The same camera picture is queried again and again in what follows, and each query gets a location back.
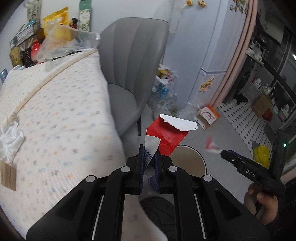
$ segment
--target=chair leg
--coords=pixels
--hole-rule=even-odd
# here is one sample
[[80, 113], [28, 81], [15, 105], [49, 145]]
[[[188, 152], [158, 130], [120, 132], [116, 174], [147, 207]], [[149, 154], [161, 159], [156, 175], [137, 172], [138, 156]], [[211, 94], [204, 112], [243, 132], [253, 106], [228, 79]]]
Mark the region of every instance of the chair leg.
[[141, 121], [141, 117], [138, 119], [137, 124], [138, 124], [139, 136], [141, 136], [142, 135], [142, 121]]

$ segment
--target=mattress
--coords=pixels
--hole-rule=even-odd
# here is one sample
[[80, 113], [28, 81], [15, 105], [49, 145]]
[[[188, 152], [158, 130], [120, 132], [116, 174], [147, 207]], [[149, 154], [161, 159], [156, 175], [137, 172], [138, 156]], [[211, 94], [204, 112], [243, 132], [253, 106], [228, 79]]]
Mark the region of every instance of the mattress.
[[[14, 70], [1, 90], [1, 106], [8, 103], [9, 93], [14, 96], [2, 113], [10, 118], [17, 113], [26, 138], [13, 162], [16, 191], [0, 185], [0, 205], [23, 237], [86, 176], [109, 175], [126, 162], [99, 53], [82, 54], [62, 58], [64, 68], [59, 61], [50, 68]], [[138, 198], [127, 196], [122, 240], [136, 239], [167, 240], [149, 221]]]

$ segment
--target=gray armchair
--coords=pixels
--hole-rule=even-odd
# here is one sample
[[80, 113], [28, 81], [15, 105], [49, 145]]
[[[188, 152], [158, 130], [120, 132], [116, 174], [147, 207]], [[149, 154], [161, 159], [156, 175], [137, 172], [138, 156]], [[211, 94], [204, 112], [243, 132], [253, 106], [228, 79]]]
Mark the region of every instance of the gray armchair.
[[169, 24], [151, 18], [121, 18], [101, 33], [102, 72], [119, 136], [138, 122], [164, 54]]

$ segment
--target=human hand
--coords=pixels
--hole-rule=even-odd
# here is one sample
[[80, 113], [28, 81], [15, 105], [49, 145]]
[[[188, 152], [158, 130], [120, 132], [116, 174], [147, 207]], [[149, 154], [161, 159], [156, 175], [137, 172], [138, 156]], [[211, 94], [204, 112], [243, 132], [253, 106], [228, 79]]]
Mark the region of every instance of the human hand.
[[261, 218], [261, 222], [264, 225], [271, 223], [278, 212], [278, 200], [276, 196], [270, 196], [269, 194], [260, 192], [261, 188], [252, 183], [248, 192], [244, 196], [244, 206], [253, 214], [257, 213], [255, 203], [258, 201], [265, 206], [265, 212]]

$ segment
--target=round stool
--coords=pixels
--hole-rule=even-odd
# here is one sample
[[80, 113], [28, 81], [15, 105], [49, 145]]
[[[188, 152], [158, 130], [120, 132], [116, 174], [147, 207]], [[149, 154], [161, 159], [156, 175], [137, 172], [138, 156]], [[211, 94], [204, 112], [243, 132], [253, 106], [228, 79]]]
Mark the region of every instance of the round stool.
[[189, 175], [202, 177], [207, 173], [207, 167], [201, 154], [190, 146], [177, 146], [170, 158], [175, 166], [184, 169]]

